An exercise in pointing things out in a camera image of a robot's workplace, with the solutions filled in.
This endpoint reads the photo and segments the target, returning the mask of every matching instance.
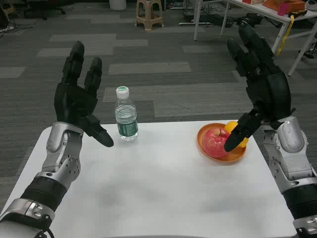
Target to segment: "floor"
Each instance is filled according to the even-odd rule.
[[[145,32],[134,26],[135,5],[113,12],[107,3],[78,3],[66,15],[50,13],[48,20],[17,19],[33,28],[0,39],[0,210],[45,128],[55,122],[53,98],[62,67],[75,41],[86,47],[83,84],[94,56],[103,60],[103,81],[95,115],[115,123],[115,88],[128,86],[139,122],[238,119],[251,109],[245,79],[235,71],[226,40],[237,40],[238,28],[200,27],[193,41],[192,26],[178,26],[181,10],[164,12],[164,28]],[[223,6],[216,8],[223,14]],[[231,16],[245,11],[232,8]],[[266,20],[256,31],[272,45],[279,29]],[[290,69],[305,38],[288,40],[276,59]],[[317,165],[317,59],[302,60],[289,78],[294,113],[310,142],[307,155]],[[263,134],[255,134],[265,159]]]

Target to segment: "white bin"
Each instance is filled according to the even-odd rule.
[[[112,10],[125,10],[127,8],[126,0],[109,0]]]

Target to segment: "water bottle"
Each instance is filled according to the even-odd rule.
[[[137,110],[129,97],[129,89],[125,86],[116,90],[115,119],[117,121],[120,137],[127,142],[138,137]]]

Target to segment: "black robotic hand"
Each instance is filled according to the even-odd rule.
[[[228,49],[237,62],[237,71],[247,78],[247,93],[253,109],[244,114],[225,143],[225,150],[231,151],[242,140],[249,138],[262,124],[279,126],[279,119],[290,116],[291,94],[287,78],[276,66],[270,46],[260,38],[246,22],[239,27],[239,35],[245,52],[233,39],[228,40]]]
[[[94,58],[90,71],[87,72],[85,88],[77,85],[82,70],[85,47],[76,42],[67,57],[61,82],[58,84],[54,106],[58,121],[73,124],[83,129],[87,135],[93,136],[102,145],[113,146],[113,140],[100,121],[92,115],[97,100],[97,90],[101,83],[102,61]]]

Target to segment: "orange plate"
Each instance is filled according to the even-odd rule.
[[[230,151],[229,154],[227,154],[226,156],[223,156],[223,157],[218,158],[218,159],[209,156],[204,151],[204,148],[203,148],[203,138],[204,138],[206,132],[208,130],[210,130],[210,129],[213,129],[213,128],[222,128],[222,129],[224,129],[224,126],[225,126],[225,124],[221,124],[221,123],[212,123],[212,124],[205,125],[204,127],[202,127],[198,131],[197,141],[198,141],[199,147],[201,148],[202,152],[206,156],[208,156],[209,158],[211,158],[213,160],[216,160],[218,162],[222,162],[222,163],[226,163],[226,164],[233,164],[233,163],[235,163],[235,162],[237,162],[237,161],[242,159],[243,155],[246,153],[247,147],[244,147],[244,148],[237,147],[234,150]]]

